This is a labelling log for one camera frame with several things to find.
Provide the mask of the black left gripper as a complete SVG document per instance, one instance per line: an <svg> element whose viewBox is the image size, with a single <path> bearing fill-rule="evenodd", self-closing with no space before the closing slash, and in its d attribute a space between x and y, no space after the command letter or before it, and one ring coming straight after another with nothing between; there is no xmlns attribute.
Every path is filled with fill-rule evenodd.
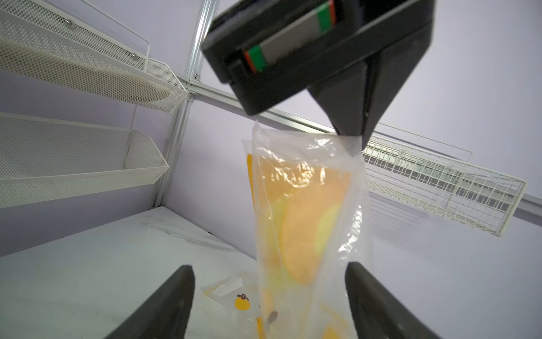
<svg viewBox="0 0 542 339"><path fill-rule="evenodd" d="M249 116L307 90L367 144L429 49L434 1L239 1L201 51Z"/></svg>

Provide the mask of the ziploc bag of candies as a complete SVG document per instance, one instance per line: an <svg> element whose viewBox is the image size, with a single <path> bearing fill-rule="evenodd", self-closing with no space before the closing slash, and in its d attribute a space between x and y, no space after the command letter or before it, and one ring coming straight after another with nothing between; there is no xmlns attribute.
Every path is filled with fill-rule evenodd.
<svg viewBox="0 0 542 339"><path fill-rule="evenodd" d="M267 338L263 299L255 272L242 271L231 277L204 285L203 294L217 302L232 322L227 330L233 338Z"/></svg>
<svg viewBox="0 0 542 339"><path fill-rule="evenodd" d="M345 274L373 266L358 136L266 129L245 143L266 338L355 338Z"/></svg>

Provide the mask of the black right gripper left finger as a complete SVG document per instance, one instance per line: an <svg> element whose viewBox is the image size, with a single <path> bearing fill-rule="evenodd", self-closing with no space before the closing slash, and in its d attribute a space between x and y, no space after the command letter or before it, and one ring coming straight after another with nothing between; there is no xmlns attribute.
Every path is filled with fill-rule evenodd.
<svg viewBox="0 0 542 339"><path fill-rule="evenodd" d="M184 338L196 289L190 265L176 270L108 338Z"/></svg>

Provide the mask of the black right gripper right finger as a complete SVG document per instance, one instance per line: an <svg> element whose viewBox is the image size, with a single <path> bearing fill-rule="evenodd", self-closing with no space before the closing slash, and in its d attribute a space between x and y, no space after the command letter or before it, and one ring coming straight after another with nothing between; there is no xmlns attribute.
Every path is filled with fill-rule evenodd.
<svg viewBox="0 0 542 339"><path fill-rule="evenodd" d="M359 338L438 338L359 262L350 262L345 285Z"/></svg>

